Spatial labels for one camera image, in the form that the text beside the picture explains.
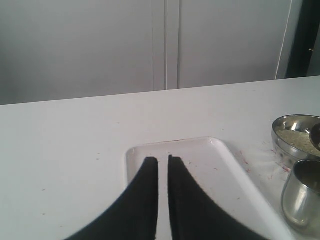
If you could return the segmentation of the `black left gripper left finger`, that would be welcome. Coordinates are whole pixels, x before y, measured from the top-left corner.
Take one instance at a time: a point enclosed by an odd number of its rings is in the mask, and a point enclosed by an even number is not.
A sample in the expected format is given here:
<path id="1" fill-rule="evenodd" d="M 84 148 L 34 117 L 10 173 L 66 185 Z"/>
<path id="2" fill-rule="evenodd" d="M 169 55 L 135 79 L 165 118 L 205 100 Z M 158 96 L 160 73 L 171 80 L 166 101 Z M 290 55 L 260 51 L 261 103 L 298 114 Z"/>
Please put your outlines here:
<path id="1" fill-rule="evenodd" d="M 120 197 L 69 240 L 154 240 L 159 214 L 159 163 L 144 159 Z"/>

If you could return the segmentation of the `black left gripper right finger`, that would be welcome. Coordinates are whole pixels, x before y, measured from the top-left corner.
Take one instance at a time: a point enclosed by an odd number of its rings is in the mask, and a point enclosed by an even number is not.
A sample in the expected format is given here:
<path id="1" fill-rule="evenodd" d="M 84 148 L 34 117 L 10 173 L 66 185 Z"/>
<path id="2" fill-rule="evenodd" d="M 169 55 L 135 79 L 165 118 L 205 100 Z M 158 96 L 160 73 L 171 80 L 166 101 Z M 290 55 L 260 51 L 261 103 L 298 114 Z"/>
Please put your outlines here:
<path id="1" fill-rule="evenodd" d="M 168 156 L 167 184 L 173 240 L 260 239 L 202 190 L 180 157 Z"/>

